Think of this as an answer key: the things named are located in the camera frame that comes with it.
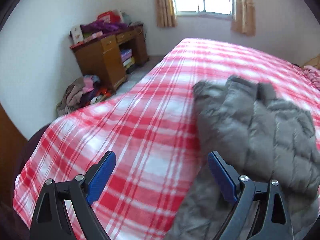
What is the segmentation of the grey quilted down jacket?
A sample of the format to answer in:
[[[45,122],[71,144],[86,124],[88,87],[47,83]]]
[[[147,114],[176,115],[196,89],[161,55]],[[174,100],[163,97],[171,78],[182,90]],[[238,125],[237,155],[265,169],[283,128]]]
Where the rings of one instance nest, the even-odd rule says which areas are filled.
[[[209,167],[216,151],[238,174],[280,183],[294,239],[312,239],[319,228],[319,152],[310,112],[276,96],[269,83],[237,76],[225,84],[200,81],[194,108],[204,162],[166,239],[215,239],[232,205]]]

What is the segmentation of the pile of clothes on floor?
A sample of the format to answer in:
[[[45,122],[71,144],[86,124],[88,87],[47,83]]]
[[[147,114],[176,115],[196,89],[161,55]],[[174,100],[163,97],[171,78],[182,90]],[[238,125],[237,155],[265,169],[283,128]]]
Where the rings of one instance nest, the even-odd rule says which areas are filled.
[[[102,85],[96,75],[85,75],[71,83],[56,106],[57,116],[102,102],[112,96],[112,91]]]

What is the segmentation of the dark mattress edge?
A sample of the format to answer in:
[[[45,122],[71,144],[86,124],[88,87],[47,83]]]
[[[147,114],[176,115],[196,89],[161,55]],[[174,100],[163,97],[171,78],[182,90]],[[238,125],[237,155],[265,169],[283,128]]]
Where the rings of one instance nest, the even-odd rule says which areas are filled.
[[[22,150],[18,154],[18,158],[15,164],[15,171],[14,171],[14,179],[16,179],[17,175],[21,173],[22,169],[24,168],[26,162],[30,159],[31,155],[35,151],[41,137],[43,136],[46,129],[49,127],[50,124],[42,127],[38,130],[23,146]]]

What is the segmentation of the brown wooden door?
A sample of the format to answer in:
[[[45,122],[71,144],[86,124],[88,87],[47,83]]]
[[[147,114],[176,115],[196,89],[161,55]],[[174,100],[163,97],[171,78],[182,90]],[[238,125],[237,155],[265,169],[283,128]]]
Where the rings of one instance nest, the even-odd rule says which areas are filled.
[[[15,169],[27,140],[1,106],[1,202],[12,206]]]

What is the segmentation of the red white plaid bed sheet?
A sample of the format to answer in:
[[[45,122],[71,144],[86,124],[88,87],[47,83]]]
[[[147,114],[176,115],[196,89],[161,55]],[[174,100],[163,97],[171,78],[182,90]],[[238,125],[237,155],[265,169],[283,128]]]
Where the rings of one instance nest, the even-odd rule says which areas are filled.
[[[186,38],[129,92],[45,130],[15,181],[23,224],[31,224],[46,179],[71,180],[110,150],[116,168],[93,204],[104,229],[112,239],[162,239],[200,168],[193,85],[231,75],[272,83],[319,127],[319,91],[301,69],[252,48]]]

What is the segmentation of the pink quilted blanket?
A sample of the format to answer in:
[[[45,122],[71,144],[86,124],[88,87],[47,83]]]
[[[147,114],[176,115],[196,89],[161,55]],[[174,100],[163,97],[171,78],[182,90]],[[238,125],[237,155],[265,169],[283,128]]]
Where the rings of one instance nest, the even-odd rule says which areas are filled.
[[[319,70],[311,65],[306,65],[303,67],[304,74],[313,83],[313,85],[320,90],[320,73]]]

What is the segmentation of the brown wooden desk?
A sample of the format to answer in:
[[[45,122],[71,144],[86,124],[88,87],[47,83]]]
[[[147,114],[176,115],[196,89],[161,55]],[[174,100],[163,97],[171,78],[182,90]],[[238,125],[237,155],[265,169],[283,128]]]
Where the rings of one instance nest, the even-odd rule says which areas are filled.
[[[149,60],[142,24],[71,47],[82,74],[98,76],[101,84],[112,92],[127,81],[121,49],[132,50],[137,66]]]

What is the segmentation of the stack of boxes in desk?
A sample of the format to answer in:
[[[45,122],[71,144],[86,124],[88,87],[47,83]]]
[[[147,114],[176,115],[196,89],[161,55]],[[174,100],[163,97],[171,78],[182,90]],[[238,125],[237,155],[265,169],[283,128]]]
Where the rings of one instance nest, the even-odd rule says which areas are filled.
[[[135,64],[135,59],[132,55],[131,49],[121,50],[120,55],[121,55],[123,67],[126,71]]]

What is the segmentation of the flat red box on desk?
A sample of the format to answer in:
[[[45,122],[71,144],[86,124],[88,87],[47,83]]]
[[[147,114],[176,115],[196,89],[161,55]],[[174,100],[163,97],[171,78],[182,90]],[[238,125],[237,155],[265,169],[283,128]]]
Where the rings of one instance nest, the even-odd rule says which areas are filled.
[[[91,41],[95,41],[95,40],[97,40],[98,38],[102,37],[102,35],[103,35],[103,32],[102,32],[102,31],[99,31],[99,32],[97,32],[97,33],[93,33],[91,36],[85,38],[83,41],[80,41],[80,42],[78,42],[78,43],[76,43],[76,44],[74,44],[74,45],[71,45],[70,48],[73,49],[73,48],[76,48],[76,47],[78,47],[78,46],[81,46],[81,45],[84,45],[84,44],[86,44],[86,43],[89,43],[89,42],[91,42]]]

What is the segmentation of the white carton on desk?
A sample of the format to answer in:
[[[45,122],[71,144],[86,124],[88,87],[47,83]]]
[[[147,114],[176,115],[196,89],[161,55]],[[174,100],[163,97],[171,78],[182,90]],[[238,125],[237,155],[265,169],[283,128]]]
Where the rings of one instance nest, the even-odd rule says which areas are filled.
[[[71,28],[70,35],[73,40],[73,44],[79,44],[84,41],[84,36],[79,25],[75,25]]]

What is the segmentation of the purple garment on desk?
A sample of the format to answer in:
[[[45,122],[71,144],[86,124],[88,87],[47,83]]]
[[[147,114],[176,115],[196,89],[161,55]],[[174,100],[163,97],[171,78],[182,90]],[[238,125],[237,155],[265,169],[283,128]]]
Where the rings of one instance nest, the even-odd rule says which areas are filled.
[[[97,20],[90,24],[80,25],[82,33],[97,33],[102,31],[103,34],[122,31],[128,28],[125,23],[107,23],[103,20]]]

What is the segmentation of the right beige curtain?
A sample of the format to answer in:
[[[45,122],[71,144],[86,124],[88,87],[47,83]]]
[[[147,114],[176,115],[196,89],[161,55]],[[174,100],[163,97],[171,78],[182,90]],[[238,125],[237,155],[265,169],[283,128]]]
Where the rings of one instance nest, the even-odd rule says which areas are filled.
[[[231,30],[249,37],[255,36],[256,24],[253,0],[234,0]]]

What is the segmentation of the beige curtain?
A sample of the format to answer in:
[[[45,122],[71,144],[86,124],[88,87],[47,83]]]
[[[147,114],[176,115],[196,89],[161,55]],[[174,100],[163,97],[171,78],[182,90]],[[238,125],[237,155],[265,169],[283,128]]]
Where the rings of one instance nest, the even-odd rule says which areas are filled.
[[[256,24],[253,0],[234,0],[231,30],[249,37],[255,36]]]
[[[177,26],[174,0],[155,0],[156,23],[159,28]]]

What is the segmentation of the left beige curtain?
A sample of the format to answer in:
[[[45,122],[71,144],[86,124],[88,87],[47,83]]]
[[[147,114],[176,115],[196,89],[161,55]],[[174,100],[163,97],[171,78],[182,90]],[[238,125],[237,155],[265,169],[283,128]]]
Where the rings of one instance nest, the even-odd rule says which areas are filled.
[[[155,0],[156,23],[159,28],[177,26],[174,0]]]

